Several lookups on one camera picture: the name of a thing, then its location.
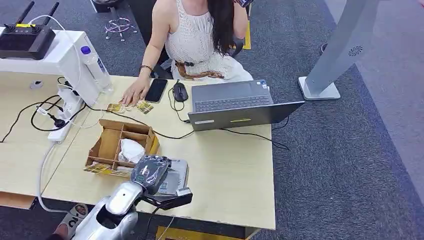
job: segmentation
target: plastic bottle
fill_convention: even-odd
[[[99,56],[92,52],[88,46],[81,47],[81,52],[81,60],[88,67],[88,70],[93,76],[98,88],[103,93],[113,92],[111,77],[106,71],[105,66],[103,65],[103,62],[100,60]]]

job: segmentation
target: gray device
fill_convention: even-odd
[[[276,124],[284,120],[304,103],[305,101],[296,101],[232,109],[190,112],[188,118],[190,119],[194,131]]]
[[[193,86],[193,112],[246,108],[273,104],[265,80]]]

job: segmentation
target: laptop lid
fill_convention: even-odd
[[[190,112],[188,118],[195,131],[276,124],[287,118],[305,101],[251,106],[206,112]]]

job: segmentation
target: cardboard divider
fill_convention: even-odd
[[[99,123],[103,126],[103,132],[88,153],[84,171],[129,177],[130,173],[123,174],[123,171],[118,170],[119,166],[135,167],[134,163],[118,160],[122,139],[136,141],[143,146],[146,155],[158,152],[159,140],[149,126],[106,119],[100,119]],[[93,166],[93,162],[99,163],[98,166]]]

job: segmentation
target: brown belt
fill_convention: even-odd
[[[213,79],[223,79],[224,78],[224,76],[219,71],[205,71],[205,72],[200,72],[198,74],[187,74],[186,66],[194,66],[194,63],[192,63],[192,62],[182,63],[182,62],[175,61],[175,65],[178,68],[178,72],[181,75],[181,77],[188,79],[188,80],[199,79],[199,78],[203,78],[203,77],[209,77],[209,78],[213,78]]]

